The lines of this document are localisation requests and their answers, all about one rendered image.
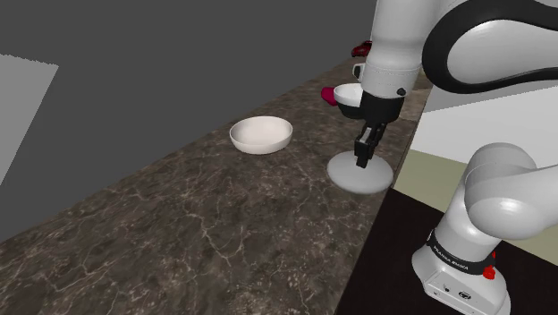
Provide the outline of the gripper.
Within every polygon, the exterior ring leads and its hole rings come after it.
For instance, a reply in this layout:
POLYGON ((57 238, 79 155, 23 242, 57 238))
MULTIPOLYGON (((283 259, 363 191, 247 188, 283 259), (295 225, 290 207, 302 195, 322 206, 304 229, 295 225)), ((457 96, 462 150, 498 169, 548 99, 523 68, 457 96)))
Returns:
POLYGON ((366 123, 354 141, 356 166, 367 167, 383 138, 386 123, 391 123, 399 117, 403 103, 404 98, 380 98, 366 91, 362 92, 359 107, 366 123))

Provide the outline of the dark robot stand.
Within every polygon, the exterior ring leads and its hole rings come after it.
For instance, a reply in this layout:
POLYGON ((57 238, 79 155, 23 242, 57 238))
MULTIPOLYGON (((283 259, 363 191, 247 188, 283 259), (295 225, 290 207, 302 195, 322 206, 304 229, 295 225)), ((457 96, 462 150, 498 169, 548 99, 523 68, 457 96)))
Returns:
MULTIPOLYGON (((462 315, 425 294, 411 266, 442 215, 388 190, 334 315, 462 315)), ((508 242, 495 253, 511 315, 558 315, 558 266, 508 242)))

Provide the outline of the grey flat plate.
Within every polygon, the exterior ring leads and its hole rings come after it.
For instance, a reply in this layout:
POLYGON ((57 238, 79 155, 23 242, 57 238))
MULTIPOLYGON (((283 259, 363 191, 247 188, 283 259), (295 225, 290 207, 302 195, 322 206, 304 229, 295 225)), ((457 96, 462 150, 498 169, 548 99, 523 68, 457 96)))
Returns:
POLYGON ((357 158, 353 152, 345 151, 332 157, 326 170, 335 185, 356 194, 382 192, 393 182, 393 169, 377 155, 362 168, 357 166, 357 158))

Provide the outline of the black bowl with white inside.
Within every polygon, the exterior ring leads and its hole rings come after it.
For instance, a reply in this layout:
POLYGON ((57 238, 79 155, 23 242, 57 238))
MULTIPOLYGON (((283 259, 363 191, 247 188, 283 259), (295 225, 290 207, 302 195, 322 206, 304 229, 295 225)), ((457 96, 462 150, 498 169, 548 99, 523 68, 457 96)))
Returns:
POLYGON ((334 88, 334 100, 343 116, 353 120, 364 118, 360 108, 362 92, 359 83, 345 83, 334 88))

